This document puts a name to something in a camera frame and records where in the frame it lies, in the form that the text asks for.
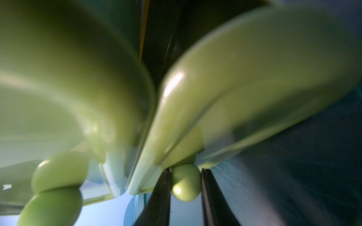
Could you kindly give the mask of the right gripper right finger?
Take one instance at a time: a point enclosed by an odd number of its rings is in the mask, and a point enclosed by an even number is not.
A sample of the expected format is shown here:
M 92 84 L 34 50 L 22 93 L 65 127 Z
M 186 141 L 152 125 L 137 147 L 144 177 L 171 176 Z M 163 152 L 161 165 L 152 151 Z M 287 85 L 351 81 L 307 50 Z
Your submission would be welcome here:
M 209 169 L 201 171 L 201 206 L 204 226 L 241 226 Z

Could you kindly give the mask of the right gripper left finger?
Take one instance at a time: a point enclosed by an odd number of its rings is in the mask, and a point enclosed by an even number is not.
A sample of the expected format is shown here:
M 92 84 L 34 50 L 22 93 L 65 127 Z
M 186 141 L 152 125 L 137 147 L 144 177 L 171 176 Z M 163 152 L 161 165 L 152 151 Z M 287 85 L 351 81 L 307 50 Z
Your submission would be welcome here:
M 171 190 L 171 171 L 167 168 L 161 173 L 149 201 L 134 226 L 169 226 Z

